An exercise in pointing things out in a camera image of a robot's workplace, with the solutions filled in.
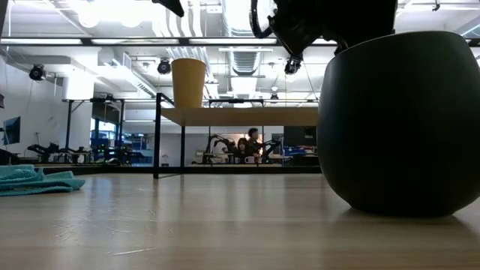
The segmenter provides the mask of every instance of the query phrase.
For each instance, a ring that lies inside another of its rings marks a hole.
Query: towel
[[[33,165],[0,166],[0,197],[78,191],[84,184],[72,172],[45,175]]]

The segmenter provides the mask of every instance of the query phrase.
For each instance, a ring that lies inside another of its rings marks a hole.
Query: black planter
[[[337,55],[317,129],[322,171],[355,209],[443,216],[480,195],[480,68],[457,34],[395,34]]]

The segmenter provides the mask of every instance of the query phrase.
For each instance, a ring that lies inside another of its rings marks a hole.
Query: ceiling
[[[206,37],[225,36],[224,15],[221,13],[221,0],[189,0],[190,5],[199,1],[200,29]],[[77,2],[83,0],[16,0],[10,1],[9,14],[6,16],[2,36],[11,37],[156,37],[158,34],[153,30],[152,23],[159,23],[162,27],[172,26],[170,15],[158,16],[157,5],[150,0],[116,0],[115,3],[124,3],[127,9],[116,10],[118,14],[108,12],[109,17],[102,19],[96,26],[88,28],[80,22],[80,12],[76,8]],[[428,0],[399,0],[399,9],[395,28],[398,32],[411,32],[419,30],[445,30],[457,32],[465,38],[480,37],[480,1],[478,0],[448,0],[440,1],[441,8],[433,12],[434,1]],[[237,17],[248,19],[248,13],[238,10]],[[189,17],[193,17],[193,11],[189,11]],[[125,27],[119,18],[139,18],[136,27]],[[173,18],[178,31],[171,29],[170,33],[176,36],[184,36],[182,20]],[[194,25],[190,21],[190,32],[194,32]],[[295,75],[295,80],[286,80],[283,69],[288,54],[279,46],[264,47],[271,52],[264,52],[260,59],[258,75],[262,78],[256,81],[255,89],[252,89],[251,98],[268,98],[272,93],[272,86],[278,87],[280,98],[305,99],[313,98],[315,93],[321,91],[323,74],[326,65],[334,56],[335,48],[311,47],[304,52],[304,64]],[[104,67],[99,66],[99,47],[33,47],[15,46],[10,48],[10,53],[21,56],[67,56],[80,63],[100,79],[95,84],[96,92],[111,92],[114,95],[132,97],[140,95],[126,81],[121,74],[106,72]],[[160,58],[173,58],[166,47],[141,47],[141,46],[116,46],[112,50],[117,56],[127,53],[133,60],[132,70],[145,83],[153,86],[156,91],[172,95],[172,77],[160,75],[156,71]],[[479,48],[472,48],[475,56],[480,56]],[[206,54],[210,63],[211,72],[218,81],[218,94],[231,95],[232,74],[228,53],[219,52],[219,47],[206,47]]]

